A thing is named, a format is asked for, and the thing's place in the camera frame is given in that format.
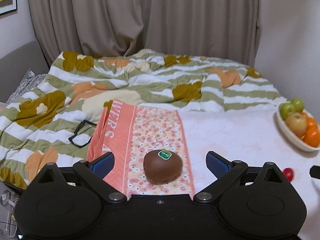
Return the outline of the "red cherry tomato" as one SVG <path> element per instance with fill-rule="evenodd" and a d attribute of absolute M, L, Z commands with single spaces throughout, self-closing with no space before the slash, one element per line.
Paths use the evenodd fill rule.
<path fill-rule="evenodd" d="M 287 178 L 288 181 L 290 181 L 290 182 L 293 181 L 295 174 L 294 174 L 294 170 L 292 168 L 287 167 L 287 168 L 283 169 L 283 174 Z"/>

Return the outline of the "large yellow-red apple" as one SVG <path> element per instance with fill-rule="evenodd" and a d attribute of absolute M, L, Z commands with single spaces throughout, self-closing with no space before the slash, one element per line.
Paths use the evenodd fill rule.
<path fill-rule="evenodd" d="M 300 113 L 290 114 L 285 120 L 285 124 L 298 138 L 302 138 L 306 133 L 306 118 Z"/>

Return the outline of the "brown kiwi with sticker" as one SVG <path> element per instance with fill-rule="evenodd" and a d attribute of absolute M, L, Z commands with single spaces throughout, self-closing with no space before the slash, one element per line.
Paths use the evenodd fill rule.
<path fill-rule="evenodd" d="M 180 156 L 169 150 L 153 150 L 143 159 L 143 169 L 147 180 L 164 184 L 176 180 L 182 173 L 183 161 Z"/>

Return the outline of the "green apple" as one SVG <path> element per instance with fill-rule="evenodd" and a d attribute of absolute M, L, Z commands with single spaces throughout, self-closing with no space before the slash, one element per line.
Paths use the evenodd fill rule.
<path fill-rule="evenodd" d="M 291 104 L 294 106 L 297 113 L 302 113 L 304 111 L 304 102 L 300 98 L 293 98 Z"/>
<path fill-rule="evenodd" d="M 290 114 L 296 112 L 294 105 L 290 102 L 283 103 L 280 107 L 280 116 L 285 121 Z"/>

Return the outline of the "small mandarin orange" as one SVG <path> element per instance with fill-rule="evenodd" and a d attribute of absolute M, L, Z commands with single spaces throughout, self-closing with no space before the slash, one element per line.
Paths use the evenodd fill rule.
<path fill-rule="evenodd" d="M 308 118 L 308 115 L 305 112 L 302 112 L 301 115 L 304 116 L 305 118 Z"/>

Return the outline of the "cream bowl with cartoon print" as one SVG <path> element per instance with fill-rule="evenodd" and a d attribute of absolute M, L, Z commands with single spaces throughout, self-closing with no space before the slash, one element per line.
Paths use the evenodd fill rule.
<path fill-rule="evenodd" d="M 284 103 L 280 103 L 277 106 L 277 110 L 275 112 L 275 120 L 276 124 L 282 133 L 283 137 L 285 137 L 295 148 L 303 151 L 303 152 L 316 152 L 319 151 L 319 147 L 312 147 L 306 144 L 302 139 L 299 139 L 285 124 L 285 121 L 282 119 L 280 115 L 280 109 Z"/>

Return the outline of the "black eyeglasses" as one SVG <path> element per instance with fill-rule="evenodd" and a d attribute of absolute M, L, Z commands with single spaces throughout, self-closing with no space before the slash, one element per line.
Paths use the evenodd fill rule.
<path fill-rule="evenodd" d="M 69 142 L 73 145 L 76 146 L 77 148 L 83 148 L 87 146 L 92 139 L 92 136 L 89 136 L 85 133 L 82 132 L 83 128 L 89 127 L 89 128 L 96 128 L 97 124 L 88 121 L 88 120 L 83 120 L 78 124 L 76 129 L 73 132 L 73 135 L 68 138 Z"/>

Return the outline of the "pink floral table cloth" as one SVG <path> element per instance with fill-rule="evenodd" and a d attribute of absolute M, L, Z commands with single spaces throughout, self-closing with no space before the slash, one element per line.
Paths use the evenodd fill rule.
<path fill-rule="evenodd" d="M 153 185 L 143 171 L 144 156 L 151 150 L 169 150 L 183 161 L 181 175 L 166 185 Z M 319 152 L 303 152 L 280 132 L 273 110 L 188 112 L 108 102 L 87 151 L 93 161 L 106 152 L 115 157 L 105 178 L 118 191 L 133 194 L 193 195 L 215 177 L 206 167 L 206 154 L 214 151 L 228 160 L 250 166 L 272 161 L 293 170 L 292 185 L 307 207 L 299 233 L 302 239 L 319 239 L 319 180 L 310 168 L 319 164 Z"/>

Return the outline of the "green striped floral blanket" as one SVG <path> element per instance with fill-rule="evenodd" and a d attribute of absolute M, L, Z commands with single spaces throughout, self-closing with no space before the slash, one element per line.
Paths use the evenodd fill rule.
<path fill-rule="evenodd" d="M 1 181 L 25 189 L 46 163 L 71 166 L 88 145 L 68 138 L 83 120 L 98 123 L 108 102 L 167 110 L 264 110 L 285 98 L 252 67 L 205 56 L 142 49 L 100 59 L 62 52 L 44 80 L 1 109 Z"/>

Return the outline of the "clear glass jar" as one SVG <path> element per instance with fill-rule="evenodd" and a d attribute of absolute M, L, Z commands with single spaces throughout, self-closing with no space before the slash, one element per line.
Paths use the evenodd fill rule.
<path fill-rule="evenodd" d="M 10 190 L 4 190 L 1 193 L 1 207 L 13 214 L 19 197 Z"/>

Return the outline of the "grey patterned pillow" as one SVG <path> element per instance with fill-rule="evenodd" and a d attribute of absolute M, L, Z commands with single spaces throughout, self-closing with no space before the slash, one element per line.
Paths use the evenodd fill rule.
<path fill-rule="evenodd" d="M 28 69 L 16 90 L 9 96 L 6 104 L 13 103 L 17 98 L 38 86 L 46 75 L 47 74 L 36 75 L 31 69 Z"/>

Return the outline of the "grey sofa backrest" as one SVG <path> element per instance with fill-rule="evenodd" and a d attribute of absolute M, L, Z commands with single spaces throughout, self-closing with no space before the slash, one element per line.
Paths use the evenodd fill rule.
<path fill-rule="evenodd" d="M 1 102 L 7 101 L 29 69 L 36 75 L 49 72 L 38 40 L 29 42 L 1 58 Z"/>

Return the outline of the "beige curtain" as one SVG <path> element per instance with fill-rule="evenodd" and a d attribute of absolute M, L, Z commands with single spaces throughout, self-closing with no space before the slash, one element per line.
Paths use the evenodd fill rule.
<path fill-rule="evenodd" d="M 29 0 L 48 63 L 63 51 L 129 56 L 143 48 L 252 65 L 259 0 Z"/>

